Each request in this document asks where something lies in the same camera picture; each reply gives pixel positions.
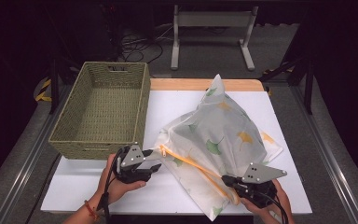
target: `woven basket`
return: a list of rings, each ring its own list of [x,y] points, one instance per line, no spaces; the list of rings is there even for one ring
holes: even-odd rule
[[[147,63],[84,63],[48,142],[66,159],[142,148],[149,93]]]

